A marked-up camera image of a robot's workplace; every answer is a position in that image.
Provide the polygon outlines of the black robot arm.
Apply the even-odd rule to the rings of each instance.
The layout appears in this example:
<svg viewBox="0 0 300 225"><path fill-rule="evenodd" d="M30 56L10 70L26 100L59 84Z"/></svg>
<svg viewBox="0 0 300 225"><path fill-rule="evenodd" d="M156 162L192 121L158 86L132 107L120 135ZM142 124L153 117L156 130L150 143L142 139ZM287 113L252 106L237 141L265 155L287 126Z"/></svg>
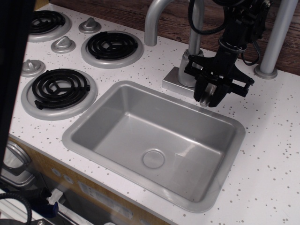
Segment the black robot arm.
<svg viewBox="0 0 300 225"><path fill-rule="evenodd" d="M252 44L257 52L260 48L257 40L262 38L266 30L265 21L271 0L217 0L222 6L224 22L212 30L197 28L193 22L195 1L188 7L188 21L194 32L210 35L223 31L219 38L219 49L214 57L191 54L185 73L196 80L194 99L203 107L216 107L226 96L234 93L245 97L254 80L235 66L238 56L243 57L248 44Z"/></svg>

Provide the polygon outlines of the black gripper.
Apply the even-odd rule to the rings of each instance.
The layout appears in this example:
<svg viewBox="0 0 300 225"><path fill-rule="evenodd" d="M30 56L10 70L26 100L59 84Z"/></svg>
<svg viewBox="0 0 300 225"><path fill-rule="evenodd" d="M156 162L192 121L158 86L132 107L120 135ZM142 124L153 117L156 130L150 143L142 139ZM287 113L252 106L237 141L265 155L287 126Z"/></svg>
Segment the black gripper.
<svg viewBox="0 0 300 225"><path fill-rule="evenodd" d="M207 97L209 83L216 85L209 107L216 107L228 93L245 97L254 80L235 66L237 57L244 53L247 45L234 46L220 43L214 57L190 55L185 73L196 79L194 99L202 101Z"/></svg>

